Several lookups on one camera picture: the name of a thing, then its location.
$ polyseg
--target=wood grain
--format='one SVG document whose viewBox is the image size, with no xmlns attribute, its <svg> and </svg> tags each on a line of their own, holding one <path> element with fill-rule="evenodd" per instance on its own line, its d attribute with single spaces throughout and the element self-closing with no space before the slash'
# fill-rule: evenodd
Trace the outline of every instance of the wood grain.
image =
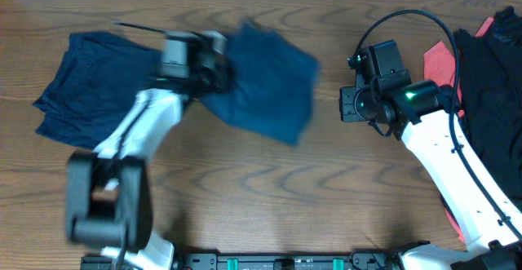
<svg viewBox="0 0 522 270">
<path fill-rule="evenodd" d="M 222 123 L 199 104 L 150 167 L 155 226 L 186 246 L 222 252 L 389 248 L 417 239 L 462 249 L 427 172 L 402 143 L 364 123 L 343 124 L 346 58 L 387 13 L 420 8 L 475 32 L 521 0 L 1 0 L 0 261 L 2 269 L 75 269 L 86 249 L 64 238 L 65 162 L 73 147 L 34 134 L 31 103 L 55 76 L 73 32 L 111 20 L 165 29 L 233 31 L 245 17 L 279 30 L 322 64 L 312 124 L 287 147 Z M 126 29 L 139 43 L 161 37 Z M 368 43 L 395 38 L 422 78 L 422 54 L 444 34 L 421 16 L 382 24 Z"/>
</svg>

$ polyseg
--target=tabletop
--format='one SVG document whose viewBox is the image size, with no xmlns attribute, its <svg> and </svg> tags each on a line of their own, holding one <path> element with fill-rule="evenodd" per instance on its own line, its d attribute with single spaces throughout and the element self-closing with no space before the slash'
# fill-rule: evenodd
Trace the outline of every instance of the tabletop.
<svg viewBox="0 0 522 270">
<path fill-rule="evenodd" d="M 109 30 L 156 48 L 163 29 L 232 32 L 248 17 L 321 62 L 310 126 L 296 147 L 227 126 L 199 103 L 148 169 L 154 224 L 183 247 L 227 252 L 391 249 L 419 239 L 464 249 L 421 163 L 364 122 L 343 123 L 347 57 L 376 20 L 417 8 L 475 32 L 522 0 L 0 0 L 0 261 L 5 269 L 75 269 L 88 252 L 64 235 L 66 161 L 74 147 L 36 135 L 31 103 L 53 79 L 69 34 Z M 413 80 L 441 29 L 415 15 L 380 25 L 366 45 L 395 39 Z"/>
</svg>

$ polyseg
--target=black fabric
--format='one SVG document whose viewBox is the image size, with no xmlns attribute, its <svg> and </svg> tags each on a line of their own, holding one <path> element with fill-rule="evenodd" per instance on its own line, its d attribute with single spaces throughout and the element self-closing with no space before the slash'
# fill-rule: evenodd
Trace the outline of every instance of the black fabric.
<svg viewBox="0 0 522 270">
<path fill-rule="evenodd" d="M 516 33 L 507 34 L 503 20 L 482 38 L 462 29 L 454 36 L 468 139 L 498 186 L 522 207 L 522 48 L 507 42 Z M 498 33 L 511 38 L 501 41 Z"/>
<path fill-rule="evenodd" d="M 106 32 L 74 33 L 55 80 L 34 106 L 46 115 L 36 132 L 93 149 L 131 109 L 161 53 Z M 248 24 L 229 37 L 236 81 L 201 102 L 226 123 L 296 144 L 312 115 L 318 63 L 274 31 Z"/>
</svg>

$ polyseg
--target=wooden table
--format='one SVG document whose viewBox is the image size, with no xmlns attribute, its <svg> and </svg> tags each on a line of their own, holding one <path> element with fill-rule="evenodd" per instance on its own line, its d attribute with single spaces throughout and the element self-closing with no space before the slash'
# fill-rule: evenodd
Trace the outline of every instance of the wooden table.
<svg viewBox="0 0 522 270">
<path fill-rule="evenodd" d="M 86 251 L 64 237 L 65 163 L 74 148 L 36 135 L 31 103 L 55 76 L 73 32 L 113 19 L 165 29 L 233 31 L 241 18 L 279 30 L 322 64 L 312 124 L 298 147 L 222 123 L 200 104 L 150 167 L 156 229 L 180 245 L 222 252 L 339 252 L 417 239 L 462 249 L 439 193 L 401 142 L 339 120 L 346 58 L 387 13 L 420 8 L 475 32 L 521 0 L 1 0 L 0 262 L 3 269 L 75 269 Z M 161 37 L 126 29 L 159 47 Z M 421 16 L 382 24 L 367 44 L 396 39 L 414 81 L 443 32 Z"/>
</svg>

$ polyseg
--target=red cloth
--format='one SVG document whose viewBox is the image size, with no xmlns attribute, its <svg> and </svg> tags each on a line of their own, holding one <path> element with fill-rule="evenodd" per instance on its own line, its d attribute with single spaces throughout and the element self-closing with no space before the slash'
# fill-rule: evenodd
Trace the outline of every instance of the red cloth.
<svg viewBox="0 0 522 270">
<path fill-rule="evenodd" d="M 493 18 L 488 17 L 475 36 L 484 36 L 492 23 Z M 443 42 L 438 42 L 433 48 L 424 53 L 424 79 L 431 79 L 439 86 L 452 86 L 454 84 L 455 59 Z M 458 88 L 458 99 L 462 101 L 460 87 Z M 459 117 L 463 115 L 464 110 L 458 112 Z"/>
</svg>

